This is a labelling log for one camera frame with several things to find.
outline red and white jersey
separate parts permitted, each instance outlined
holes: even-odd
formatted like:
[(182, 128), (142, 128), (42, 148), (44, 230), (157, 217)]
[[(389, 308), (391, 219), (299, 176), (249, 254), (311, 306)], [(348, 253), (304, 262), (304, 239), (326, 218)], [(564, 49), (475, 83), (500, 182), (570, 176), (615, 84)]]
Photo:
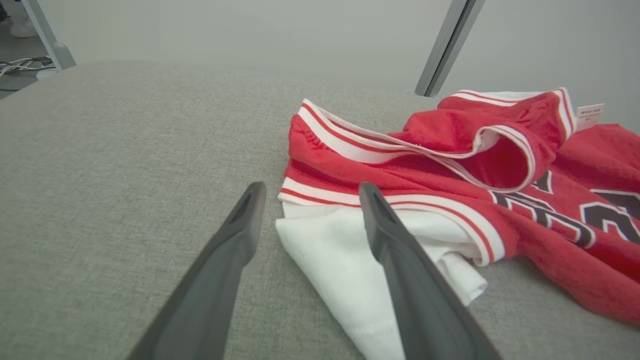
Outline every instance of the red and white jersey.
[(579, 126), (564, 88), (460, 91), (387, 135), (304, 100), (278, 198), (358, 208), (370, 181), (394, 209), (455, 222), (477, 265), (527, 256), (586, 308), (640, 323), (640, 137)]

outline red fabric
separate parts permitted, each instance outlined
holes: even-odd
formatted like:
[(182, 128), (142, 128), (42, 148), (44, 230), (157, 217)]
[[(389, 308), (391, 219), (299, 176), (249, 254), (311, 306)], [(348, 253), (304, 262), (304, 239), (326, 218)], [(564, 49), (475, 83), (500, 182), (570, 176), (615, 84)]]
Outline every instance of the red fabric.
[[(357, 194), (361, 182), (370, 181), (386, 197), (423, 194), (458, 201), (479, 212), (497, 230), (504, 257), (527, 256), (586, 308), (624, 322), (640, 323), (640, 244), (635, 242), (640, 238), (640, 137), (617, 125), (595, 126), (571, 135), (575, 124), (563, 125), (561, 112), (571, 115), (566, 109), (570, 105), (562, 96), (566, 94), (549, 92), (513, 101), (511, 106), (487, 103), (479, 95), (474, 100), (449, 97), (437, 110), (412, 115), (402, 132), (389, 134), (438, 151), (446, 160), (449, 155), (470, 152), (483, 127), (515, 129), (532, 149), (535, 167), (533, 181), (517, 193), (490, 192), (456, 175), (437, 157), (423, 154), (405, 154), (379, 163), (355, 160), (359, 155), (345, 150), (340, 153), (327, 144), (329, 141), (322, 141), (301, 115), (291, 121), (290, 161), (285, 176), (345, 197)], [(310, 106), (306, 109), (317, 112)], [(362, 134), (334, 119), (329, 121), (349, 132), (341, 137), (358, 149), (376, 152), (377, 145), (366, 142), (369, 140), (394, 143), (392, 138)], [(513, 187), (531, 168), (521, 148), (503, 137), (489, 149), (456, 161), (494, 188)], [(288, 188), (282, 193), (318, 203), (341, 203), (340, 199), (322, 199)], [(616, 206), (610, 201), (616, 196), (630, 205)], [(634, 196), (637, 208), (633, 207)], [(546, 226), (538, 221), (546, 215), (535, 211), (551, 214)], [(603, 211), (621, 219), (627, 235), (611, 222), (590, 220), (595, 225), (585, 224), (585, 214), (593, 219)], [(581, 227), (576, 230), (574, 223), (563, 222), (561, 216), (579, 222), (590, 232)], [(490, 249), (491, 262), (499, 260), (493, 253)]]

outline white wall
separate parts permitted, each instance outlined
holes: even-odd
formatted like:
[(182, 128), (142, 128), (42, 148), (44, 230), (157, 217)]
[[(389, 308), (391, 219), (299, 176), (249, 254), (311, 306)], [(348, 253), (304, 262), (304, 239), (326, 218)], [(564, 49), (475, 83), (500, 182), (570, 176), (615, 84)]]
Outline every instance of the white wall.
[(158, 59), (413, 91), (450, 0), (40, 0), (76, 63)]
[(486, 0), (440, 95), (565, 86), (640, 132), (638, 18), (638, 0)]

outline white shoe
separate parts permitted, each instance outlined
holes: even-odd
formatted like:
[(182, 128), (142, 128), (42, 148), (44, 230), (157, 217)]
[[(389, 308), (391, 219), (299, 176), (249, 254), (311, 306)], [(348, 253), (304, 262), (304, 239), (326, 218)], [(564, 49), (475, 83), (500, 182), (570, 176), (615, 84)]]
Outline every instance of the white shoe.
[(17, 38), (32, 38), (37, 37), (38, 32), (36, 28), (33, 26), (31, 19), (27, 17), (27, 19), (22, 24), (13, 24), (11, 25), (11, 35)]

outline gray fabric surface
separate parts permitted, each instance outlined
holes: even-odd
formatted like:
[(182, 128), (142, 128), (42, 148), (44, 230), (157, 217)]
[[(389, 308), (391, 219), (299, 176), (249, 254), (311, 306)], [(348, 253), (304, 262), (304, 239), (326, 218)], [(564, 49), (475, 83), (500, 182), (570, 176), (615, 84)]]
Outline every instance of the gray fabric surface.
[[(0, 359), (123, 359), (246, 185), (268, 199), (227, 359), (362, 356), (274, 220), (304, 97), (377, 131), (436, 101), (133, 61), (81, 65), (0, 101)], [(526, 260), (480, 269), (471, 310), (505, 359), (637, 359)]]

